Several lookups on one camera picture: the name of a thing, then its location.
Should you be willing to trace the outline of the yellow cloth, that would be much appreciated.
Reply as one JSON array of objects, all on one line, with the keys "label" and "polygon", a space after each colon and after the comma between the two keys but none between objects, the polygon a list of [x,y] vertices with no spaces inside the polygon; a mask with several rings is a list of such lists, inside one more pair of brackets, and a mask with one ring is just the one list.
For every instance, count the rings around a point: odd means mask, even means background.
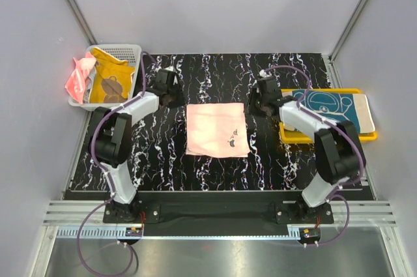
[{"label": "yellow cloth", "polygon": [[94,47],[91,54],[96,58],[96,76],[89,102],[92,104],[121,103],[128,100],[136,71],[127,60],[118,60],[108,52]]}]

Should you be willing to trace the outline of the peach towel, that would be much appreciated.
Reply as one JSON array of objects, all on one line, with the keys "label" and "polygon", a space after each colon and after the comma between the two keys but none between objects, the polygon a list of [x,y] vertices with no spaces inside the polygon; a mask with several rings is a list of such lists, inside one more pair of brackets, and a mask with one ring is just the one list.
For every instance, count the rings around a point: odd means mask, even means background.
[{"label": "peach towel", "polygon": [[213,158],[247,157],[250,152],[244,104],[188,104],[186,154]]}]

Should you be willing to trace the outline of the teal beige Doraemon towel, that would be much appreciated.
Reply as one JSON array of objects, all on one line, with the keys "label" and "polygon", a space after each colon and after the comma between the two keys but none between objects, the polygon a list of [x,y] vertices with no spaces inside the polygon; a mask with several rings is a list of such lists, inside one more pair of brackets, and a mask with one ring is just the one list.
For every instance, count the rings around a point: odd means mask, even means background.
[{"label": "teal beige Doraemon towel", "polygon": [[296,89],[284,92],[283,96],[302,100],[299,104],[297,101],[286,103],[280,110],[280,121],[286,129],[300,131],[309,138],[320,129],[328,129],[328,123],[343,121],[350,121],[358,134],[375,131],[365,94]]}]

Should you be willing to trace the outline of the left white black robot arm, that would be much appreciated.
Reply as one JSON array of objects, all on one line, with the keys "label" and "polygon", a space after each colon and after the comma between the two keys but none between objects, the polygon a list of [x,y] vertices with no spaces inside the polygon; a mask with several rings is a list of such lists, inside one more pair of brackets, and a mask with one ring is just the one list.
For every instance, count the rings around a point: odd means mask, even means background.
[{"label": "left white black robot arm", "polygon": [[133,126],[160,108],[183,105],[179,73],[169,66],[157,71],[144,92],[113,108],[98,107],[93,111],[87,132],[88,151],[109,186],[106,222],[134,222],[145,218],[128,169]]}]

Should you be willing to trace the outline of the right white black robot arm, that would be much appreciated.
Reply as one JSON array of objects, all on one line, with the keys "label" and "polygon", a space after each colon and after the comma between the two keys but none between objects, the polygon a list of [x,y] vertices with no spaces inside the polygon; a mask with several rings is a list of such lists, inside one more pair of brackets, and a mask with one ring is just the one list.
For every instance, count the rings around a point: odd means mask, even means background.
[{"label": "right white black robot arm", "polygon": [[353,123],[333,121],[305,107],[300,99],[283,96],[272,76],[257,80],[252,87],[248,111],[288,124],[314,143],[317,173],[295,203],[284,208],[290,220],[314,221],[344,184],[363,173],[366,159]]}]

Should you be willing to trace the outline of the yellow plastic tray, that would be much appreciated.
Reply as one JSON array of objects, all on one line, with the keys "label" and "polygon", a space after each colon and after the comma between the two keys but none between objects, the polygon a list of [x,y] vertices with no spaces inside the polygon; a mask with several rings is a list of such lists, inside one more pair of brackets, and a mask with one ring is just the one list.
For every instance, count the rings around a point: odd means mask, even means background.
[{"label": "yellow plastic tray", "polygon": [[[305,89],[282,89],[283,96],[301,97]],[[303,99],[302,104],[315,113],[333,121],[350,121],[353,123],[361,143],[378,138],[367,96],[359,89],[312,89]],[[282,122],[280,138],[283,143],[313,143],[313,140],[296,128]]]}]

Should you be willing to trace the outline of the white plastic basket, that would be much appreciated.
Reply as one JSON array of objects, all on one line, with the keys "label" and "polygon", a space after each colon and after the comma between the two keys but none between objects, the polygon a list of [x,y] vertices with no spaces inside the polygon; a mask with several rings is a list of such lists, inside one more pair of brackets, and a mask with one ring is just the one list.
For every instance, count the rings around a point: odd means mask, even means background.
[{"label": "white plastic basket", "polygon": [[[98,47],[106,52],[108,52],[110,55],[116,57],[118,60],[127,60],[128,64],[130,66],[134,66],[136,71],[134,73],[134,77],[133,77],[133,81],[132,81],[132,88],[131,91],[128,95],[128,100],[131,99],[133,97],[133,92],[134,92],[134,87],[136,84],[136,79],[137,79],[137,72],[138,72],[138,68],[139,68],[139,63],[140,63],[140,53],[141,53],[141,47],[135,44],[100,44],[100,45],[92,45],[89,46],[86,49],[87,53],[88,51],[91,52],[91,50],[94,47]],[[94,78],[96,76],[96,69],[94,67],[94,70],[91,74],[91,79],[93,80],[94,83]],[[85,93],[85,97],[84,97],[84,103],[83,104],[78,104],[74,99],[72,99],[70,97],[70,95],[68,95],[68,103],[71,106],[75,106],[75,107],[81,107],[87,111],[93,111],[98,107],[104,107],[104,108],[112,108],[114,106],[118,106],[120,103],[112,103],[112,104],[92,104],[89,102],[89,97],[91,94],[91,89],[93,86],[93,83],[91,86],[88,86],[87,92]]]}]

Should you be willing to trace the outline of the pink striped cloth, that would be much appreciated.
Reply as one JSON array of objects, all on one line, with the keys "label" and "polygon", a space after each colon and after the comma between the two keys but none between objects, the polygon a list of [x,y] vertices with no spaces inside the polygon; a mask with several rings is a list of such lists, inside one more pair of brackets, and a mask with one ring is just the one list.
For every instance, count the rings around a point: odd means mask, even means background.
[{"label": "pink striped cloth", "polygon": [[84,58],[73,60],[75,68],[65,84],[65,89],[72,99],[78,104],[83,104],[88,86],[93,83],[91,74],[96,65],[96,57],[88,51]]}]

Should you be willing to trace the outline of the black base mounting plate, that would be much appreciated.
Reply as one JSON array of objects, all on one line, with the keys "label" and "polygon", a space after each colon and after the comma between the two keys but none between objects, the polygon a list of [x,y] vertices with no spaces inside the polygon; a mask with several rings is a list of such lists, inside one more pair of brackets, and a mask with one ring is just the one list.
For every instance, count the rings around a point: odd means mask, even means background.
[{"label": "black base mounting plate", "polygon": [[139,192],[145,218],[134,222],[104,220],[108,224],[143,225],[146,238],[215,239],[277,238],[289,226],[330,225],[332,209],[312,222],[292,221],[284,208],[295,203],[295,191]]}]

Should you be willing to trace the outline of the left aluminium frame post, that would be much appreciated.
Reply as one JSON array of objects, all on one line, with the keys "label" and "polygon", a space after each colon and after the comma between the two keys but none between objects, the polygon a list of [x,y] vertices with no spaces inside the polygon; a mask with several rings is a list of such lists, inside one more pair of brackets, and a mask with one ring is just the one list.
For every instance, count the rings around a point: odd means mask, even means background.
[{"label": "left aluminium frame post", "polygon": [[97,44],[97,39],[91,30],[76,0],[65,0],[81,32],[90,45]]}]

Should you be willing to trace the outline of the aluminium frame post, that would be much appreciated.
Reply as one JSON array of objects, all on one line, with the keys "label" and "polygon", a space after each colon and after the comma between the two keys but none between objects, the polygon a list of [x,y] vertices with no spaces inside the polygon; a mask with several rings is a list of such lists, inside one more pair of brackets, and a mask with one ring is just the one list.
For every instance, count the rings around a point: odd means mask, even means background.
[{"label": "aluminium frame post", "polygon": [[328,56],[331,63],[333,63],[337,59],[341,49],[345,45],[349,36],[351,35],[356,23],[360,19],[368,3],[369,3],[369,0],[359,0],[358,3],[356,4],[344,30],[341,33],[341,36],[338,38],[338,41],[336,42],[334,48],[332,49],[331,53]]},{"label": "aluminium frame post", "polygon": [[76,0],[65,0],[81,32],[90,45],[97,44],[97,39],[91,30]]}]

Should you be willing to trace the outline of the aluminium front rail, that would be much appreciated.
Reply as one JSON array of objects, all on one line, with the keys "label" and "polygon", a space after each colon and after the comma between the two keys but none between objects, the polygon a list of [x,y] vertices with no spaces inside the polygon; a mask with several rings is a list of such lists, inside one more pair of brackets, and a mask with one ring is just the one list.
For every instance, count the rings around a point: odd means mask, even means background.
[{"label": "aluminium front rail", "polygon": [[105,239],[216,239],[298,240],[305,231],[350,227],[394,227],[396,220],[386,201],[333,201],[305,220],[291,211],[291,202],[237,202],[197,205],[151,202],[139,206],[133,217],[123,217],[95,201],[53,201],[44,226],[55,226],[62,237]]}]

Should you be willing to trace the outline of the right aluminium frame post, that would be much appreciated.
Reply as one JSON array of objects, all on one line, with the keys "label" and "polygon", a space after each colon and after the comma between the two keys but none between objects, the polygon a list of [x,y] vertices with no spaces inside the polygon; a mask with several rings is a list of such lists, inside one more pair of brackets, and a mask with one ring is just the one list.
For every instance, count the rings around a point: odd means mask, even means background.
[{"label": "right aluminium frame post", "polygon": [[328,56],[331,63],[333,63],[337,59],[341,49],[345,45],[349,36],[351,35],[356,23],[360,19],[368,3],[369,3],[369,0],[359,0],[358,3],[356,4],[344,30],[341,33],[341,36],[338,38],[338,41],[336,42],[334,48],[332,49],[331,53]]}]

